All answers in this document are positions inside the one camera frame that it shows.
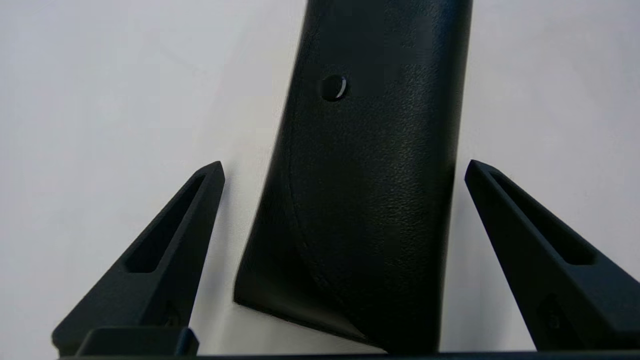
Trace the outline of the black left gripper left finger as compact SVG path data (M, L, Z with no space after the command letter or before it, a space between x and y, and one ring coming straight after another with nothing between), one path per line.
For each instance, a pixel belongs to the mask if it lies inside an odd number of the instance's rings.
M189 323L226 177L195 171L53 331L59 354L196 354Z

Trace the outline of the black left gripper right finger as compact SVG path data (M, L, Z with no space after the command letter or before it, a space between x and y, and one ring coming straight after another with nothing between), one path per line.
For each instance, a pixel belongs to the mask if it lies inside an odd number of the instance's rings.
M640 285L484 162L464 181L538 351L638 351Z

